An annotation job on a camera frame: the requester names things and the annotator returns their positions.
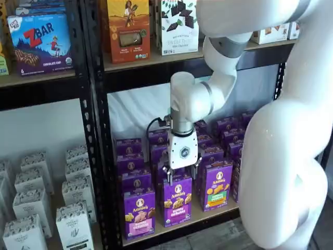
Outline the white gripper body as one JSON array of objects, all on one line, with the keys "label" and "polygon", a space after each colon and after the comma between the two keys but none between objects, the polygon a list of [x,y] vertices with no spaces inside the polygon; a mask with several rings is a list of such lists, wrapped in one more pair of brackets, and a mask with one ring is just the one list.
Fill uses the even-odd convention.
[{"label": "white gripper body", "polygon": [[176,170],[193,165],[198,160],[197,133],[193,131],[186,136],[169,134],[169,166]]}]

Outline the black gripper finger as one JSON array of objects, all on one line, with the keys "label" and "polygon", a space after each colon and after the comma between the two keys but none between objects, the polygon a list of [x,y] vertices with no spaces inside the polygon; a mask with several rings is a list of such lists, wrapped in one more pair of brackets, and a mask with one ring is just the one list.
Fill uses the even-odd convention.
[{"label": "black gripper finger", "polygon": [[202,155],[200,153],[198,153],[198,156],[197,156],[197,161],[191,165],[191,176],[192,176],[192,179],[193,180],[196,180],[197,179],[197,176],[198,176],[198,168],[200,166],[200,163],[202,161]]},{"label": "black gripper finger", "polygon": [[166,173],[166,179],[167,179],[169,185],[172,185],[173,184],[174,170],[170,166],[168,156],[164,156],[164,158],[163,158],[163,167],[162,167],[162,169]]}]

